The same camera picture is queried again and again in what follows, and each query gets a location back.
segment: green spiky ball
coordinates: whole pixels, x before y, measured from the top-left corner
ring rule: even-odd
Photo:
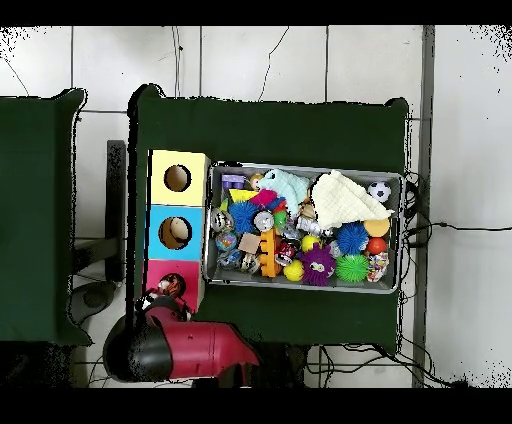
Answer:
[[[363,281],[368,275],[368,259],[363,255],[340,256],[336,259],[336,276],[349,283]]]

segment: toy bin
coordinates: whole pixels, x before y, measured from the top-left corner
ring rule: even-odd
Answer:
[[[386,182],[391,188],[391,195],[383,203],[386,209],[393,210],[390,217],[390,230],[383,237],[387,243],[389,265],[386,274],[378,282],[369,282],[366,279],[359,283],[342,281],[334,273],[329,278],[327,287],[310,286],[301,282],[289,281],[282,272],[274,278],[263,277],[261,272],[255,274],[243,273],[238,270],[228,270],[218,265],[219,251],[215,244],[215,234],[210,228],[211,211],[218,207],[221,200],[229,197],[228,190],[222,182],[222,175],[245,176],[247,180],[254,174],[265,174],[270,169],[281,169],[301,177],[307,177],[312,182],[321,174],[330,173],[331,169],[308,168],[292,166],[275,166],[261,164],[232,164],[213,163],[209,169],[208,190],[211,194],[210,202],[206,211],[206,231],[203,254],[203,272],[205,278],[211,284],[232,284],[252,287],[273,287],[295,290],[325,290],[337,292],[360,292],[374,294],[390,294],[399,286],[401,272],[401,258],[404,230],[404,208],[405,208],[405,180],[400,174],[370,172],[370,171],[346,171],[339,170],[344,176],[350,178],[357,184],[367,188],[375,181]]]

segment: red ball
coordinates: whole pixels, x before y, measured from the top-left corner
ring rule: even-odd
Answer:
[[[385,252],[387,244],[382,237],[372,237],[366,246],[366,250],[370,255],[378,255],[379,253]]]

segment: wooden block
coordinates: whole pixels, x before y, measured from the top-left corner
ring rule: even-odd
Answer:
[[[146,289],[157,288],[160,280],[168,274],[179,274],[185,280],[185,294],[181,297],[192,313],[197,312],[204,296],[204,280],[198,261],[149,260]]]
[[[242,240],[240,240],[240,244],[238,245],[238,250],[255,254],[259,245],[260,238],[258,236],[251,233],[244,233]]]
[[[203,153],[153,150],[151,204],[204,206],[209,163]]]
[[[204,217],[204,208],[151,205],[148,259],[200,261]]]

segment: white cloth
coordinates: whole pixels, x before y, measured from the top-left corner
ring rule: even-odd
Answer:
[[[386,219],[393,213],[370,196],[364,187],[339,171],[320,176],[313,186],[311,198],[322,230],[369,219]]]

